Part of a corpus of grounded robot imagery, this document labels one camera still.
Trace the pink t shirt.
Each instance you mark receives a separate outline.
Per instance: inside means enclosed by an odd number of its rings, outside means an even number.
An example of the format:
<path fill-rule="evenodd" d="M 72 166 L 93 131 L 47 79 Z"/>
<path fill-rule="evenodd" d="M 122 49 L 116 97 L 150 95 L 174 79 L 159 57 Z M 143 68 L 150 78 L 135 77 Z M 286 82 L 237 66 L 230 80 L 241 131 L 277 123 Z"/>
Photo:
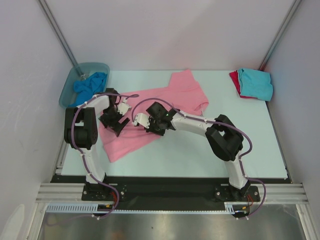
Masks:
<path fill-rule="evenodd" d="M 134 126 L 128 122 L 119 135 L 106 124 L 99 124 L 99 136 L 107 157 L 116 162 L 164 135 L 170 127 L 169 120 L 175 110 L 201 116 L 209 105 L 209 100 L 190 70 L 171 74 L 168 86 L 137 91 L 137 98 L 128 99 L 134 113 L 128 112 L 125 118 L 133 118 L 139 113 L 147 115 L 149 128 Z"/>

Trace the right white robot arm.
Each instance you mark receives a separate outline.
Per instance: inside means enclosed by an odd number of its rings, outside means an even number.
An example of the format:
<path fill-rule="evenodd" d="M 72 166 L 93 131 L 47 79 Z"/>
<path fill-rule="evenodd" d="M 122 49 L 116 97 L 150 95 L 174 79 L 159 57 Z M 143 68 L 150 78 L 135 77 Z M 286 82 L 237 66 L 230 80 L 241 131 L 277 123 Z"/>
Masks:
<path fill-rule="evenodd" d="M 215 156 L 225 163 L 231 196 L 237 201 L 248 196 L 250 182 L 240 162 L 244 137 L 227 116 L 206 119 L 173 108 L 166 110 L 159 102 L 154 102 L 146 112 L 149 114 L 147 132 L 163 136 L 166 130 L 186 131 L 205 137 Z"/>

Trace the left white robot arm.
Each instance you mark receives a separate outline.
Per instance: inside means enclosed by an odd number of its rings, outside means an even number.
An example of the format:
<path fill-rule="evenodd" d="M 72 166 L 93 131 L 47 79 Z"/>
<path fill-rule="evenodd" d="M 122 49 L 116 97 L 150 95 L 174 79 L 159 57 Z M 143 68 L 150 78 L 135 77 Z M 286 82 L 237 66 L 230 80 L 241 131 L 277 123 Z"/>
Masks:
<path fill-rule="evenodd" d="M 111 188 L 104 183 L 106 172 L 101 167 L 96 150 L 99 138 L 97 121 L 118 137 L 130 121 L 129 118 L 124 118 L 132 108 L 127 100 L 136 97 L 136 94 L 123 95 L 108 88 L 105 92 L 94 94 L 84 103 L 65 110 L 64 141 L 79 152 L 87 172 L 86 182 L 96 184 L 93 194 L 100 200 L 110 196 Z"/>

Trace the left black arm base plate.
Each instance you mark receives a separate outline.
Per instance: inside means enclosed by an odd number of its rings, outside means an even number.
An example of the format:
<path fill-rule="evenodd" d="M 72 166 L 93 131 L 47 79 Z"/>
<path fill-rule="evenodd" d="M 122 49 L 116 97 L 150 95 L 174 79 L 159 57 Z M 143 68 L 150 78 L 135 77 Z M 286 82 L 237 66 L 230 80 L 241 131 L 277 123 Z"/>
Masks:
<path fill-rule="evenodd" d="M 112 183 L 113 186 L 119 194 L 119 201 L 124 201 L 126 198 L 127 186 L 125 184 L 116 184 Z M 82 190 L 82 201 L 111 201 L 116 197 L 116 191 L 103 186 L 101 184 L 95 183 L 86 183 Z"/>

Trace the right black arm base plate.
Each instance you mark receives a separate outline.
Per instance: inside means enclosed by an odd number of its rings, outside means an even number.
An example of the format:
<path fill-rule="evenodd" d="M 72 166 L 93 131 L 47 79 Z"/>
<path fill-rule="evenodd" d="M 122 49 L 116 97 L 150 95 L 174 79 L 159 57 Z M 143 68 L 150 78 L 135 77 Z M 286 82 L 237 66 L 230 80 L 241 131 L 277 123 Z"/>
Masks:
<path fill-rule="evenodd" d="M 247 202 L 248 200 L 259 202 L 261 200 L 258 187 L 253 185 L 237 189 L 229 184 L 218 184 L 214 187 L 213 198 L 217 202 Z"/>

